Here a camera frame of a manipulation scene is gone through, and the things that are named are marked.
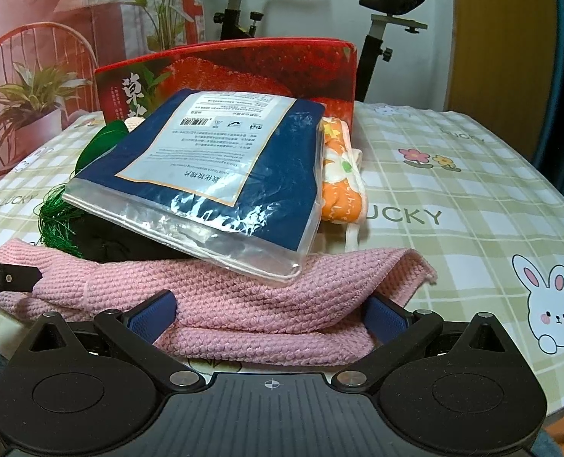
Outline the green zongzi sachet with tassel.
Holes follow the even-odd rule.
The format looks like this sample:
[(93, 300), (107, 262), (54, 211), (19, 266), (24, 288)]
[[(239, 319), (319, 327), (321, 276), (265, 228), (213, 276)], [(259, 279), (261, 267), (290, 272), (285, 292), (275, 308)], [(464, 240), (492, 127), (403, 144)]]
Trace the green zongzi sachet with tassel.
[(36, 211), (40, 243), (74, 257), (85, 258), (95, 225), (93, 215), (75, 196), (75, 177), (103, 155), (112, 151), (125, 137), (129, 128), (123, 120), (106, 123), (80, 152), (69, 182), (49, 190)]

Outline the pink knitted cloth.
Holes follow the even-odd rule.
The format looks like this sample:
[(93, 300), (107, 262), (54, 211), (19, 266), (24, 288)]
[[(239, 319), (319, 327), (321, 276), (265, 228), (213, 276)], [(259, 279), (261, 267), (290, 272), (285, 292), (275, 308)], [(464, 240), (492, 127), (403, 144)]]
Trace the pink knitted cloth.
[(287, 285), (270, 285), (202, 260), (99, 264), (46, 246), (9, 240), (0, 263), (34, 266), (28, 292), (5, 290), (0, 307), (23, 321), (53, 310), (85, 321), (102, 310), (130, 310), (162, 290), (176, 297), (176, 319), (156, 345), (184, 358), (282, 366), (350, 364), (374, 348), (359, 307), (374, 293), (406, 304), (437, 275), (411, 249), (372, 249), (308, 257)]

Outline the green plaid bunny tablecloth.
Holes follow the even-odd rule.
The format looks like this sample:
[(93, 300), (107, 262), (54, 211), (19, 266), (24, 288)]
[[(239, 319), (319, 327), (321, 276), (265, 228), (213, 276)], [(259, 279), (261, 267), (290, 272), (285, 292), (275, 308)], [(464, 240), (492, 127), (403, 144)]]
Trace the green plaid bunny tablecloth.
[[(359, 105), (354, 115), (347, 125), (352, 147), (363, 153), (368, 198), (359, 247), (346, 251), (345, 228), (320, 218), (307, 259), (372, 249), (417, 251), (437, 278), (400, 307), (461, 322), (467, 342), (485, 342), (488, 330), (496, 330), (504, 349), (518, 353), (537, 378), (549, 410), (562, 409), (564, 201), (559, 193), (520, 155), (457, 113), (409, 107), (384, 112)], [(80, 152), (105, 124), (101, 113), (89, 113), (32, 154), (21, 173), (0, 182), (0, 211), (17, 222), (37, 222), (47, 192), (72, 179)], [(79, 259), (99, 264), (201, 260), (99, 217), (90, 222), (96, 243)], [(38, 229), (19, 234), (0, 224), (0, 247), (9, 240), (44, 246)], [(68, 321), (48, 310), (36, 320), (46, 317), (61, 322), (66, 339), (72, 326), (93, 318)], [(0, 318), (15, 324), (19, 345), (36, 321), (19, 320), (1, 307)], [(288, 390), (283, 370), (323, 371), (331, 379), (353, 363), (282, 366), (167, 355), (206, 383), (227, 372), (256, 374), (256, 392), (269, 396)]]

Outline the orange floral fabric pouch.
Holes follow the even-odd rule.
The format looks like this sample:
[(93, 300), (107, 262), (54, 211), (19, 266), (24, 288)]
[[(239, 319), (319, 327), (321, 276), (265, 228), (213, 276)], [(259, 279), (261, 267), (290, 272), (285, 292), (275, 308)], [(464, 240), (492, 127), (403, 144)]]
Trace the orange floral fabric pouch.
[(323, 133), (321, 220), (345, 228), (345, 250), (359, 247), (368, 198), (361, 164), (363, 153), (351, 145), (347, 123), (334, 117), (320, 122)]

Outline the blue packet in plastic bag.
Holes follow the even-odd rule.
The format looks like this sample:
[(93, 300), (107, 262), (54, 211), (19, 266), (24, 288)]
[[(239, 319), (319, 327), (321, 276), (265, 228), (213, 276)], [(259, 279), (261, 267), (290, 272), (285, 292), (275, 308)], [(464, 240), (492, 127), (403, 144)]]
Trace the blue packet in plastic bag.
[(321, 218), (321, 103), (182, 90), (75, 177), (112, 224), (243, 275), (289, 283)]

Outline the red strawberry cardboard box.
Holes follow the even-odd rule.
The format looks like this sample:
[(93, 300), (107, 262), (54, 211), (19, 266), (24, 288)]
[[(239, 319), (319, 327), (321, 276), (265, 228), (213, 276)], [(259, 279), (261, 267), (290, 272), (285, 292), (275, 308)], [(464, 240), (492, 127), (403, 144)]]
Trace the red strawberry cardboard box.
[(183, 89), (240, 91), (319, 102), (352, 123), (356, 47), (336, 38), (270, 37), (184, 45), (95, 70), (99, 105), (110, 122), (150, 116)]

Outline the printed backdrop curtain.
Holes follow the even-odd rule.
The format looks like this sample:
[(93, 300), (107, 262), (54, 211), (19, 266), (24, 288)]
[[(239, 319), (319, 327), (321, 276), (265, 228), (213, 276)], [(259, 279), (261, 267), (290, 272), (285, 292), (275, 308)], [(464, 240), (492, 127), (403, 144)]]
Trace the printed backdrop curtain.
[(18, 64), (87, 81), (43, 113), (0, 123), (0, 178), (76, 117), (97, 109), (97, 67), (204, 38), (202, 0), (0, 0), (0, 87), (19, 83)]

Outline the yellow wooden door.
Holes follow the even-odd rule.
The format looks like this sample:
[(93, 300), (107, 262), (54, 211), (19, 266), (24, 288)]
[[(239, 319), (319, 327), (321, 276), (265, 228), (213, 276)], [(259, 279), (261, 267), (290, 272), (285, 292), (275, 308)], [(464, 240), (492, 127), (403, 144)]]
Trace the yellow wooden door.
[(455, 0), (449, 109), (531, 158), (548, 105), (556, 33), (556, 0)]

